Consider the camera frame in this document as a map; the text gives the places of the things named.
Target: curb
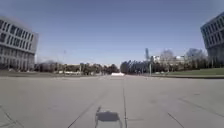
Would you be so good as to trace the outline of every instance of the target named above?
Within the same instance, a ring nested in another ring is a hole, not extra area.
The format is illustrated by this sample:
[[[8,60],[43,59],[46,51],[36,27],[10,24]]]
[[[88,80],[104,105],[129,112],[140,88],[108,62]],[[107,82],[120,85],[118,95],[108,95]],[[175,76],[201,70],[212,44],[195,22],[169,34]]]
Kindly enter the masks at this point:
[[[145,76],[160,78],[183,78],[183,79],[224,79],[224,76]]]

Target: paved plaza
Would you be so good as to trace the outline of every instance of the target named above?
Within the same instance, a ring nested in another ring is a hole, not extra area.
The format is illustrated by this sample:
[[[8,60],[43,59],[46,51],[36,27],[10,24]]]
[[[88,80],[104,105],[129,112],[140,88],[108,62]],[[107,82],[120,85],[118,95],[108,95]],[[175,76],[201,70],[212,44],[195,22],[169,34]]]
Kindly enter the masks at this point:
[[[0,127],[223,128],[224,80],[1,77]]]

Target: grass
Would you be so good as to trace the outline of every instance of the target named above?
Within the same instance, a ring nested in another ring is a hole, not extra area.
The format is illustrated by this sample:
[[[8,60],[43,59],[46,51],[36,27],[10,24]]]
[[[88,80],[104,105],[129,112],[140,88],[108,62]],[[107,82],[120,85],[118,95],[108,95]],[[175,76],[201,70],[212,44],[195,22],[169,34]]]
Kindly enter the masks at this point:
[[[169,75],[224,75],[224,68],[170,72]]]

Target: bare tree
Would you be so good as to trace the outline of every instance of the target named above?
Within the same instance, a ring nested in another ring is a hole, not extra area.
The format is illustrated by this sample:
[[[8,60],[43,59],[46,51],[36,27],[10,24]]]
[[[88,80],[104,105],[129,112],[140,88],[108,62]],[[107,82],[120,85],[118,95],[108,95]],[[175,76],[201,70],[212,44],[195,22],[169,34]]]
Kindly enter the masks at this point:
[[[171,50],[164,50],[160,55],[161,63],[167,68],[168,72],[170,70],[170,64],[173,64],[173,52]]]
[[[199,68],[200,62],[206,60],[203,51],[196,48],[190,48],[186,53],[186,57],[192,68]]]

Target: building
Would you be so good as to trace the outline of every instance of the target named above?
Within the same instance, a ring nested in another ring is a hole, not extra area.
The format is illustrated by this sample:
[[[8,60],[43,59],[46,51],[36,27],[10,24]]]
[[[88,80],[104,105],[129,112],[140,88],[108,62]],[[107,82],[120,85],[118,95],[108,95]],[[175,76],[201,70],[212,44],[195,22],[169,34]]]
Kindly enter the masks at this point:
[[[176,60],[176,63],[179,64],[183,64],[185,63],[185,56],[175,56],[175,60]]]
[[[154,63],[160,63],[160,56],[152,56]]]
[[[224,62],[224,12],[204,24],[201,32],[209,58]]]
[[[0,16],[0,65],[33,70],[38,34],[18,22]]]

